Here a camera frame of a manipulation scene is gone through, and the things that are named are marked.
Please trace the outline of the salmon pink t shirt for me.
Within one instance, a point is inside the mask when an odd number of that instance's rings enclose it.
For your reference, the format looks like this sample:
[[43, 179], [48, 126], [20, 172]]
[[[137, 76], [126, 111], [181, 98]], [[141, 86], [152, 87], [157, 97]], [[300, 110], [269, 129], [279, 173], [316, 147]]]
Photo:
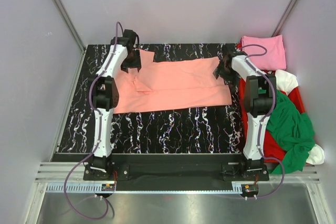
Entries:
[[217, 57], [154, 62], [154, 53], [145, 50], [140, 56], [140, 70], [120, 71], [116, 78], [116, 114], [231, 105], [229, 87], [213, 75]]

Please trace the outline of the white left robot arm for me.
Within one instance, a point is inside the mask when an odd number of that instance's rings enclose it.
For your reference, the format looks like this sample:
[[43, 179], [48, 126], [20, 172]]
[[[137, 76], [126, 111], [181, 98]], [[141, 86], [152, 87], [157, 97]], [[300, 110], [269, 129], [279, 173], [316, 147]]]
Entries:
[[129, 69], [141, 69], [140, 52], [136, 48], [139, 36], [136, 32], [126, 29], [122, 36], [115, 36], [111, 42], [110, 51], [89, 89], [89, 104], [95, 115], [92, 152], [98, 158], [111, 155], [111, 120], [119, 103], [116, 77], [120, 71], [127, 73]]

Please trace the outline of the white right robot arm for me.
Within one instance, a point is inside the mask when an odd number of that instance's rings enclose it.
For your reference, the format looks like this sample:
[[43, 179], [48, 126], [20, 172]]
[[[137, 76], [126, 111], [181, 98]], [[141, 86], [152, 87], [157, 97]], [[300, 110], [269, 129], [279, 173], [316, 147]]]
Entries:
[[223, 56], [213, 72], [233, 91], [241, 79], [245, 82], [242, 109], [248, 117], [247, 140], [243, 154], [247, 160], [264, 158], [264, 138], [269, 117], [276, 107], [276, 77], [260, 70], [235, 44], [225, 45]]

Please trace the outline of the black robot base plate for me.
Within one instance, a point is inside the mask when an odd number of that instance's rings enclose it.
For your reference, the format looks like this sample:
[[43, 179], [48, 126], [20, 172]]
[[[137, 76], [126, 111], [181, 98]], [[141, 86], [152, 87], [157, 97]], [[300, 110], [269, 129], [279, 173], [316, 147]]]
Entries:
[[83, 178], [131, 185], [218, 185], [267, 182], [269, 173], [263, 160], [247, 161], [242, 154], [112, 154], [90, 158]]

